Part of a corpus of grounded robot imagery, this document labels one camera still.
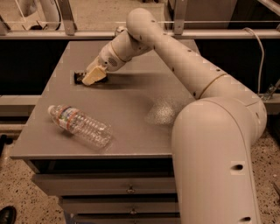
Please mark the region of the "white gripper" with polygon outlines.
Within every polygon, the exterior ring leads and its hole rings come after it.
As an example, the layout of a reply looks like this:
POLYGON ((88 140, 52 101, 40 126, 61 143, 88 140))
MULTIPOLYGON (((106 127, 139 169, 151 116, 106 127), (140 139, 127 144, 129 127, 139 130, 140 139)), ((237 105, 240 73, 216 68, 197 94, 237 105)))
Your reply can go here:
POLYGON ((109 72, 114 72, 123 67, 127 61, 126 44, 112 40, 101 49, 99 56, 87 66, 82 83, 90 86, 107 76, 105 69, 99 66, 99 63, 109 72))

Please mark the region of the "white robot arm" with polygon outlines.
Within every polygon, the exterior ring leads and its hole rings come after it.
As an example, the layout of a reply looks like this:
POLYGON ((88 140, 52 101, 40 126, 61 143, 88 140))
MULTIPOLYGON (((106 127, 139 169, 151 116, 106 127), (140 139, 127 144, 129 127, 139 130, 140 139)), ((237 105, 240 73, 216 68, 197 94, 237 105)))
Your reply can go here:
POLYGON ((250 149, 267 112, 257 94, 169 36, 143 8, 128 14, 125 30, 102 48, 82 81, 100 81, 149 50, 194 99, 171 134, 181 224, 262 224, 250 149))

